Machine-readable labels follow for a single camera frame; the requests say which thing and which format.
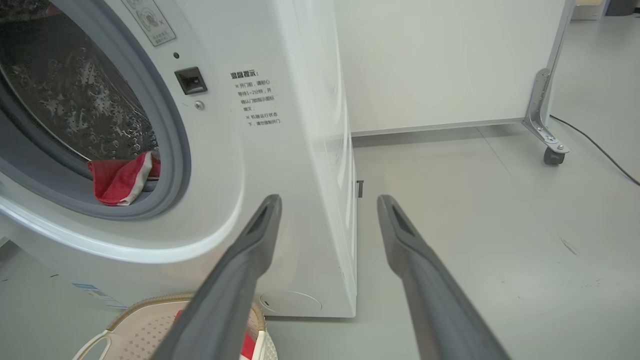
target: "metal stand leg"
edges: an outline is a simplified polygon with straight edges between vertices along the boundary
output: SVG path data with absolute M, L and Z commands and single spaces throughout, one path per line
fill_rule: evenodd
M 557 165 L 564 161 L 564 155 L 569 152 L 569 148 L 561 143 L 542 121 L 542 103 L 547 95 L 550 78 L 551 71 L 549 69 L 542 69 L 536 74 L 536 82 L 533 84 L 529 108 L 522 124 L 547 145 L 543 158 L 545 164 Z

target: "washing machine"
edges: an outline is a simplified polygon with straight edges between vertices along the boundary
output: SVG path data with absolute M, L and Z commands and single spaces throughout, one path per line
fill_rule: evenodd
M 331 1 L 19 3 L 0 5 L 0 237 L 126 307 L 195 291 L 275 193 L 280 231 L 255 301 L 267 315 L 355 315 Z M 159 177 L 128 206 L 98 202 L 87 162 L 146 151 Z

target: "concrete floor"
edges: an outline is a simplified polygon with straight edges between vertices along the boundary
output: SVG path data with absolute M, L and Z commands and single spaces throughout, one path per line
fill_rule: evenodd
M 570 25 L 554 80 L 554 115 L 640 177 L 640 19 Z M 637 359 L 640 188 L 582 135 L 549 122 L 572 149 L 518 125 L 354 139 L 358 315 L 270 318 L 280 359 L 416 359 L 400 280 L 376 215 L 393 195 L 513 359 Z M 70 359 L 115 317 L 25 253 L 0 268 L 3 359 Z

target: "laundry basket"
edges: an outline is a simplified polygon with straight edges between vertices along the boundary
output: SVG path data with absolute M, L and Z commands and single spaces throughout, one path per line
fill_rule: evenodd
M 124 311 L 76 354 L 83 359 L 97 343 L 107 341 L 100 360 L 147 360 L 151 358 L 169 331 L 178 311 L 191 300 L 192 293 L 154 297 L 134 304 Z M 255 341 L 252 360 L 277 360 L 275 346 L 267 333 L 264 314 L 253 304 L 246 324 L 246 332 Z

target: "caster wheel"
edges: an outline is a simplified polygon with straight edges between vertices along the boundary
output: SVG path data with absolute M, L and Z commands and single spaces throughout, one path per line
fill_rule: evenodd
M 547 165 L 558 165 L 564 161 L 564 154 L 555 152 L 547 147 L 547 150 L 545 150 L 544 160 Z

